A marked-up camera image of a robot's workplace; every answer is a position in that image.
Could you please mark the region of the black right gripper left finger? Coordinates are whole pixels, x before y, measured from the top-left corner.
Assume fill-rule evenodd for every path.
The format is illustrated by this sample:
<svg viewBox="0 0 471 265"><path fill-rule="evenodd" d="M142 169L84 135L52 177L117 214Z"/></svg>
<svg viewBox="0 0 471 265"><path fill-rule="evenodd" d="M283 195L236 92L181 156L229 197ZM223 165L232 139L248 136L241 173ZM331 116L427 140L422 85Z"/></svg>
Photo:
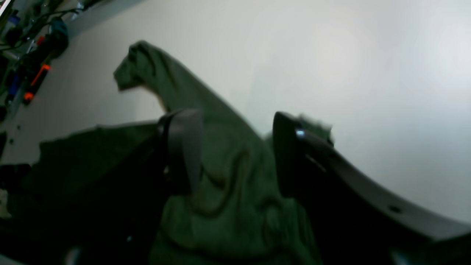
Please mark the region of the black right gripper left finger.
<svg viewBox="0 0 471 265"><path fill-rule="evenodd" d="M167 201L191 195L202 171L203 117L162 116L142 140L87 148L89 131L45 145L32 167L1 167L10 218L1 255L24 265L147 265Z"/></svg>

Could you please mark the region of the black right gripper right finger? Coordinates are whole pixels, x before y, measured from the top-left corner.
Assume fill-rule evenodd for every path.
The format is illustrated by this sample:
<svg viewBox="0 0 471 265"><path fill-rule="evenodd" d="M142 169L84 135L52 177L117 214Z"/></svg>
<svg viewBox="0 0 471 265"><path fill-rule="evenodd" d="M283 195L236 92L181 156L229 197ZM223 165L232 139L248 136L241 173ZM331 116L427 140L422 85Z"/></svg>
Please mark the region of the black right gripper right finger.
<svg viewBox="0 0 471 265"><path fill-rule="evenodd" d="M415 205L353 166L301 119L276 112L280 193L306 211L325 265L469 265L470 225Z"/></svg>

